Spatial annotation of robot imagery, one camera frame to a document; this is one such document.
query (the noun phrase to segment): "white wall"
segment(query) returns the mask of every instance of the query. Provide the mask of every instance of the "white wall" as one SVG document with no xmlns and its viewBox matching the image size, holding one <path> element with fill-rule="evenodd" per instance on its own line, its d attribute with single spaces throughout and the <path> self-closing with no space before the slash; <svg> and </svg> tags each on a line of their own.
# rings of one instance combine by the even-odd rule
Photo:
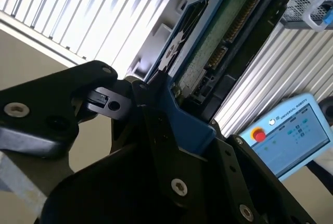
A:
<svg viewBox="0 0 333 224">
<path fill-rule="evenodd" d="M 0 31 L 0 90 L 29 81 L 65 67 L 35 49 Z M 70 152 L 70 165 L 79 170 L 110 151 L 110 120 L 103 116 L 80 125 L 80 134 Z M 307 168 L 285 181 L 318 224 L 333 219 L 333 198 Z M 31 224 L 35 220 L 29 209 L 12 193 L 0 192 L 0 223 Z"/>
</svg>

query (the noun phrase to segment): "silver screw head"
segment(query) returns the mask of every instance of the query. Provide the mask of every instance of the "silver screw head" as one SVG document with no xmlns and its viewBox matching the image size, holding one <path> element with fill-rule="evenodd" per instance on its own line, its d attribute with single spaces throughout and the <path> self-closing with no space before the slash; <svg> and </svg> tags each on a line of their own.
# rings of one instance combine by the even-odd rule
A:
<svg viewBox="0 0 333 224">
<path fill-rule="evenodd" d="M 30 110 L 29 107 L 23 103 L 8 103 L 4 107 L 4 112 L 11 117 L 22 118 L 27 116 Z"/>
<path fill-rule="evenodd" d="M 253 222 L 254 216 L 253 216 L 252 211 L 248 208 L 248 206 L 241 204 L 239 206 L 239 211 L 245 219 L 247 219 L 249 222 Z"/>
<path fill-rule="evenodd" d="M 103 67 L 102 70 L 105 71 L 106 73 L 112 73 L 112 70 L 109 69 L 108 67 Z"/>
<path fill-rule="evenodd" d="M 181 179 L 175 178 L 171 181 L 172 190 L 179 196 L 187 195 L 187 186 Z"/>
<path fill-rule="evenodd" d="M 243 144 L 243 140 L 239 137 L 236 137 L 236 141 L 239 145 L 242 145 Z"/>
</svg>

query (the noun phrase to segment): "screw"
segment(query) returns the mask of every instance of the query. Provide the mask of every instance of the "screw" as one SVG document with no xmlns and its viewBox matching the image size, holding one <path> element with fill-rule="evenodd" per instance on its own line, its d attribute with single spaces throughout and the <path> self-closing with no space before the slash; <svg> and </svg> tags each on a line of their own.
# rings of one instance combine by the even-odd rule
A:
<svg viewBox="0 0 333 224">
<path fill-rule="evenodd" d="M 244 204 L 239 205 L 239 211 L 245 219 L 247 219 L 249 222 L 253 222 L 254 216 L 251 210 L 248 208 L 248 206 Z"/>
<path fill-rule="evenodd" d="M 237 141 L 237 143 L 238 143 L 239 145 L 242 145 L 242 144 L 243 144 L 242 139 L 239 138 L 239 137 L 236 137 L 236 141 Z"/>
<path fill-rule="evenodd" d="M 175 178 L 171 181 L 172 190 L 179 196 L 187 195 L 187 186 L 181 179 Z"/>
<path fill-rule="evenodd" d="M 4 112 L 9 116 L 21 118 L 27 116 L 30 110 L 23 103 L 8 103 L 4 107 Z"/>
<path fill-rule="evenodd" d="M 181 90 L 177 90 L 175 93 L 175 98 L 178 98 L 181 95 Z"/>
<path fill-rule="evenodd" d="M 147 85 L 146 84 L 144 84 L 144 83 L 140 83 L 140 88 L 141 89 L 144 89 L 144 90 L 146 90 L 147 89 Z"/>
<path fill-rule="evenodd" d="M 108 67 L 103 67 L 103 71 L 105 71 L 106 73 L 112 73 L 112 70 Z"/>
</svg>

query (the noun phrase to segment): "blue plastic part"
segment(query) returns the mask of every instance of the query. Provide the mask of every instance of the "blue plastic part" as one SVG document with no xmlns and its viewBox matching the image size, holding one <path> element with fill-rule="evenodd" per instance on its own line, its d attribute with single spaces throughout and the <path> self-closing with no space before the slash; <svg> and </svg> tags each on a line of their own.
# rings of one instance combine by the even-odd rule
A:
<svg viewBox="0 0 333 224">
<path fill-rule="evenodd" d="M 333 9 L 330 9 L 323 18 L 324 23 L 331 24 L 333 22 Z"/>
<path fill-rule="evenodd" d="M 174 27 L 173 33 L 169 36 L 166 45 L 164 46 L 159 58 L 157 59 L 157 62 L 154 64 L 150 74 L 147 76 L 147 81 L 151 78 L 156 69 L 158 69 L 159 61 L 163 57 L 165 51 L 168 48 L 168 45 L 172 41 L 174 32 L 179 28 L 180 22 L 182 21 L 182 17 L 185 15 L 187 8 L 191 4 L 199 1 L 201 0 L 190 0 L 187 3 L 183 15 L 179 19 L 177 25 Z M 177 75 L 182 71 L 182 69 L 186 67 L 187 59 L 190 57 L 192 51 L 199 42 L 201 36 L 209 25 L 221 2 L 222 0 L 209 0 L 209 4 L 202 14 L 202 17 L 184 44 L 181 53 L 172 66 L 172 69 L 169 71 L 167 84 L 164 87 L 159 100 L 159 107 L 168 115 L 178 146 L 190 153 L 197 155 L 201 155 L 208 144 L 214 139 L 216 136 L 216 131 L 207 123 L 191 116 L 179 108 L 174 95 L 171 92 L 171 84 L 177 78 Z"/>
<path fill-rule="evenodd" d="M 256 128 L 266 133 L 261 143 L 251 136 Z M 240 136 L 281 181 L 333 146 L 329 124 L 309 93 L 282 102 Z"/>
</svg>

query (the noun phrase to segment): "circuit board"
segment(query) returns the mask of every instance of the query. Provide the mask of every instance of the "circuit board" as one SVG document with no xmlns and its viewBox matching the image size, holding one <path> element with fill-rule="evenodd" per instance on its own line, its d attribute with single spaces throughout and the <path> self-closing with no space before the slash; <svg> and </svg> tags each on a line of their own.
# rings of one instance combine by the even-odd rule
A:
<svg viewBox="0 0 333 224">
<path fill-rule="evenodd" d="M 216 78 L 215 74 L 220 70 L 224 57 L 239 44 L 237 36 L 253 12 L 257 14 L 259 4 L 262 4 L 261 0 L 223 1 L 195 47 L 191 61 L 175 82 L 173 91 L 180 105 L 188 97 L 198 103 L 204 101 L 212 89 L 206 84 Z"/>
</svg>

